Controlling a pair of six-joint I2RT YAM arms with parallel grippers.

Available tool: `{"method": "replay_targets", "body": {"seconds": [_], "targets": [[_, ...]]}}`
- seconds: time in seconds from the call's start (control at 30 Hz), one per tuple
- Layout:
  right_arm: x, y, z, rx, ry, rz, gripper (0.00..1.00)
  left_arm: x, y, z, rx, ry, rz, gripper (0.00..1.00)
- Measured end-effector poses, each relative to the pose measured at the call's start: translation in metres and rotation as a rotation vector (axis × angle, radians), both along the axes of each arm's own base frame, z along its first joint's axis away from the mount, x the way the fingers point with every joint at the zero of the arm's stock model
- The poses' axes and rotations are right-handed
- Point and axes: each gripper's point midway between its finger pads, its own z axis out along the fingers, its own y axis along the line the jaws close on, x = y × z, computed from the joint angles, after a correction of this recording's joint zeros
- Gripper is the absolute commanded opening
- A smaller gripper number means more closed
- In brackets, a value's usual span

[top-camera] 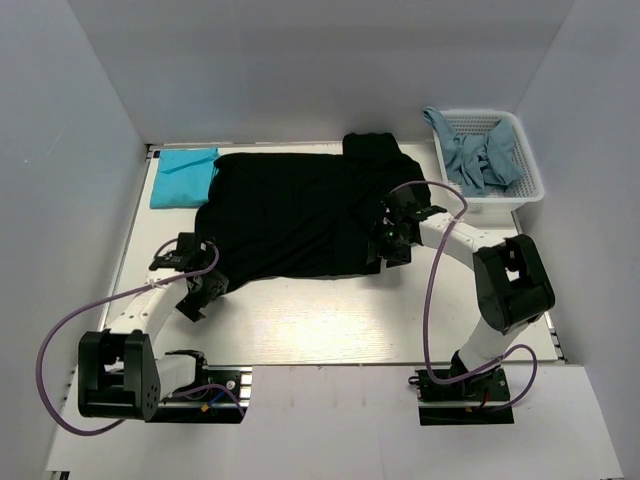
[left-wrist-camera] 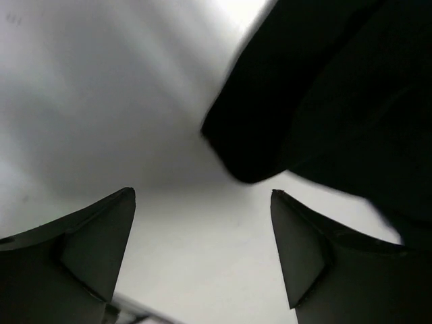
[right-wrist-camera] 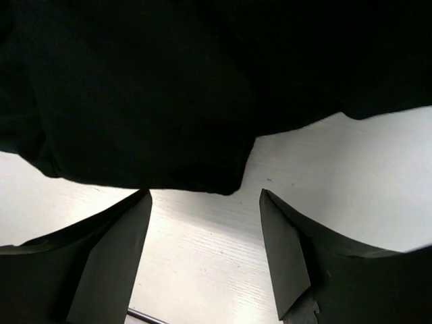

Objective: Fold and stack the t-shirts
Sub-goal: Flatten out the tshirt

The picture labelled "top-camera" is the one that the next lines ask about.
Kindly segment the black t-shirt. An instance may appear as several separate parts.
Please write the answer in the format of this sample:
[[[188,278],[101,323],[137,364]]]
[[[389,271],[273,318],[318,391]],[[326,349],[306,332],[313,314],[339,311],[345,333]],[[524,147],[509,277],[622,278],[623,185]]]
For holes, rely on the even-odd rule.
[[[339,154],[240,152],[215,166],[194,230],[218,247],[231,291],[271,277],[379,273],[369,246],[383,201],[424,177],[390,133],[348,134]]]

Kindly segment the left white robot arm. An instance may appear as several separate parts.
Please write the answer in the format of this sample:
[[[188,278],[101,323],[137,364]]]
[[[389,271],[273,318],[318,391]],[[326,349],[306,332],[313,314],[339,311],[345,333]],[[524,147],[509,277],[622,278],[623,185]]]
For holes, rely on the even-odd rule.
[[[239,408],[236,373],[211,370],[197,350],[154,352],[171,314],[198,321],[202,309],[227,286],[219,272],[156,284],[135,295],[110,327],[84,334],[78,347],[79,413],[148,423],[208,423],[215,420],[216,408]]]

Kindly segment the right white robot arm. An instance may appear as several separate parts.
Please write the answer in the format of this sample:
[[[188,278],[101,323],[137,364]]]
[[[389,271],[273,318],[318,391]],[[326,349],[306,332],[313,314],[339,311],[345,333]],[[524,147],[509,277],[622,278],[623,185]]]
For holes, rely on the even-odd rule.
[[[429,314],[435,277],[445,255],[474,274],[480,318],[451,360],[448,380],[430,378],[439,385],[452,384],[461,397],[472,399],[488,385],[486,372],[498,367],[517,349],[513,341],[556,303],[555,293],[533,239],[519,234],[502,238],[465,223],[446,209],[389,196],[372,252],[389,267],[411,262],[415,245],[436,250],[427,283],[423,314],[425,364],[429,353]]]

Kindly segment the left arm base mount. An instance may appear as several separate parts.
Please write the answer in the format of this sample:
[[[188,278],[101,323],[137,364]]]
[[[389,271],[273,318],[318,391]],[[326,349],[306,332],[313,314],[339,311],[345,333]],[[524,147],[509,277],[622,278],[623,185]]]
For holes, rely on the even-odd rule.
[[[199,383],[184,387],[162,400],[150,423],[241,424],[247,413],[252,388],[252,367],[203,368]]]

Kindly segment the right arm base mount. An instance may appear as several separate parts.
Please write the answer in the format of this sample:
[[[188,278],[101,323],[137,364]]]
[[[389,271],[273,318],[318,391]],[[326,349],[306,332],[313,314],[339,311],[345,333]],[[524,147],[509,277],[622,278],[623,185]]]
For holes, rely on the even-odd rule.
[[[450,385],[436,384],[426,370],[408,378],[416,389],[421,426],[510,425],[514,415],[507,378],[502,368],[471,380]]]

